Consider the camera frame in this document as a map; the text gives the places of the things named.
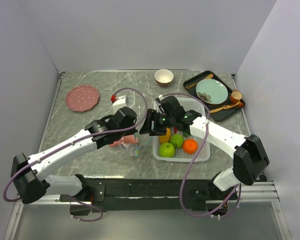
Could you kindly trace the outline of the clear zip bag blue zipper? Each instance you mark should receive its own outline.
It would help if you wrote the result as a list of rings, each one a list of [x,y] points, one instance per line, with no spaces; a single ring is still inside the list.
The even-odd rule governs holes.
[[[138,138],[138,143],[135,144],[120,144],[117,146],[110,146],[115,148],[116,150],[122,150],[126,153],[129,153],[133,157],[138,157],[140,155],[141,148],[150,145],[152,143],[153,137],[148,136],[146,134],[135,133],[133,134],[136,138]]]

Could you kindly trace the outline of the watermelon slice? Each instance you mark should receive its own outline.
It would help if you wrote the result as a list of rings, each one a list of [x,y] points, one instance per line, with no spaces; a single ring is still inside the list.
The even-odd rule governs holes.
[[[127,135],[123,136],[120,140],[115,141],[114,143],[110,144],[111,147],[115,147],[118,145],[123,144],[137,144],[139,142],[139,139],[135,137],[134,135]]]

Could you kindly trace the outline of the yellow mango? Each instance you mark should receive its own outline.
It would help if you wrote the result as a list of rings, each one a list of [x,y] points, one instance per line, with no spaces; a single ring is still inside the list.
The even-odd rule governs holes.
[[[171,138],[171,129],[167,127],[166,133],[164,135],[159,136],[159,143],[160,144],[168,143],[170,141],[170,138]]]

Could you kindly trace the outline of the light green wrinkled fruit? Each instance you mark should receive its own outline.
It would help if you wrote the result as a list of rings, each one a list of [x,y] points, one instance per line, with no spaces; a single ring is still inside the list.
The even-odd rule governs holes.
[[[179,149],[182,147],[183,143],[184,143],[184,138],[182,135],[175,133],[174,135],[172,135],[170,137],[169,142],[173,145],[173,147],[175,149]]]

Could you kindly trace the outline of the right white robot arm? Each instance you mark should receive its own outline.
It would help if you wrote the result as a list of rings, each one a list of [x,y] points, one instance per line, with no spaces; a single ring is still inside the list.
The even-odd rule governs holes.
[[[160,96],[156,101],[160,111],[147,110],[140,134],[162,136],[167,128],[176,128],[209,142],[232,157],[233,166],[218,173],[211,181],[208,192],[212,198],[222,198],[229,188],[239,184],[251,186],[269,165],[257,135],[235,133],[211,122],[202,111],[185,110],[175,96]]]

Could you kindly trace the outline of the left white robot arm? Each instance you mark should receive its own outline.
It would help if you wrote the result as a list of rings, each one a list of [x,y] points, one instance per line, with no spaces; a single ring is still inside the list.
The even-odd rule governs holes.
[[[137,114],[124,106],[115,114],[94,120],[76,135],[56,146],[31,156],[20,153],[13,158],[11,178],[24,204],[33,203],[45,195],[72,195],[85,200],[90,193],[83,177],[53,176],[54,170],[86,153],[111,145],[125,135],[136,132]]]

